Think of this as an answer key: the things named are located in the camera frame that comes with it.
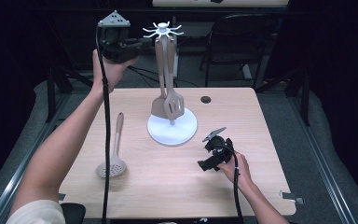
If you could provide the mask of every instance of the gray carpet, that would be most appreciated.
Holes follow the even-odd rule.
[[[203,71],[199,71],[200,52],[203,48],[179,48],[180,62],[178,78],[175,80],[179,87],[202,87],[204,80]],[[157,71],[153,56],[145,55],[134,65],[138,68]],[[157,79],[156,75],[142,72],[149,77]],[[239,68],[235,66],[220,69],[211,75],[210,86],[251,86],[252,82],[243,80],[231,80],[241,75]],[[76,89],[69,96],[59,111],[57,118],[65,119],[83,99],[88,87],[72,80]],[[117,85],[118,88],[141,88],[157,87],[158,83],[139,74],[127,70],[123,80]],[[263,93],[257,94],[262,107],[266,122],[271,133],[274,145],[280,157],[282,168],[285,172],[289,187],[297,197],[305,200],[305,204],[297,206],[296,213],[287,219],[296,223],[358,223],[358,187],[353,182],[345,166],[340,162],[331,143],[330,130],[323,109],[318,98],[310,96],[310,126],[304,127],[302,120],[298,118],[296,108],[297,99],[286,98],[283,93],[285,84]],[[23,161],[27,153],[39,143],[37,139],[46,130],[46,118],[48,113],[46,83],[35,88],[37,93],[34,111],[29,118],[19,141],[13,148],[5,166],[0,172],[0,197],[5,191],[11,177],[17,167]],[[65,95],[58,92],[58,100],[66,99]],[[334,176],[345,205],[351,211],[353,218],[345,220],[337,211],[332,193],[326,187],[326,180],[321,170],[316,165],[314,146],[310,143],[306,131],[311,131],[316,139],[317,147],[322,151],[329,171]],[[100,223],[98,219],[87,219],[84,223]],[[254,217],[247,217],[245,223],[255,223]]]

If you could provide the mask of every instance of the white sleeve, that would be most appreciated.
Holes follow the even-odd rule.
[[[52,200],[38,200],[27,203],[14,212],[7,224],[64,224],[61,206]]]

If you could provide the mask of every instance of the hand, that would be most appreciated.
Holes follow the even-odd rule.
[[[105,58],[103,58],[103,67],[106,73],[106,78],[108,81],[109,92],[113,91],[113,88],[118,84],[118,82],[123,78],[123,72],[127,69],[128,66],[136,63],[137,58],[128,60],[124,63],[113,63]],[[102,90],[103,89],[103,73],[101,69],[101,64],[98,57],[98,51],[95,49],[92,52],[92,62],[94,70],[94,83],[92,85],[93,89]]]
[[[240,168],[240,175],[238,176],[238,185],[239,188],[246,188],[245,186],[249,186],[252,184],[252,177],[249,171],[249,164],[246,160],[245,156],[240,154],[239,152],[235,152],[235,155],[238,159],[238,167]],[[235,160],[234,156],[231,156],[231,159],[227,163],[220,163],[217,165],[226,175],[227,179],[231,182],[234,182],[234,172],[235,172]]]

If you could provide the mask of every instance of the black cable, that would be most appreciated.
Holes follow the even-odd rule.
[[[235,201],[235,206],[237,208],[237,214],[238,214],[238,219],[240,224],[243,224],[243,216],[242,216],[242,211],[241,211],[241,205],[240,205],[240,199],[238,197],[238,176],[240,175],[240,167],[238,167],[238,159],[237,159],[237,155],[235,154],[235,151],[225,145],[215,145],[216,147],[224,147],[229,149],[230,151],[232,151],[232,155],[234,156],[234,165],[235,165],[235,170],[234,170],[234,181],[233,181],[233,185],[234,185],[234,201]]]
[[[99,48],[99,27],[97,26],[96,30],[96,44],[98,52],[98,60],[100,61],[101,71],[103,75],[103,102],[105,110],[105,123],[106,123],[106,138],[105,138],[105,188],[103,196],[103,224],[106,224],[106,210],[107,210],[107,201],[109,195],[109,175],[108,171],[110,170],[110,136],[111,136],[111,127],[110,127],[110,105],[109,105],[109,86],[106,78],[106,73],[103,66],[103,55],[100,52]]]

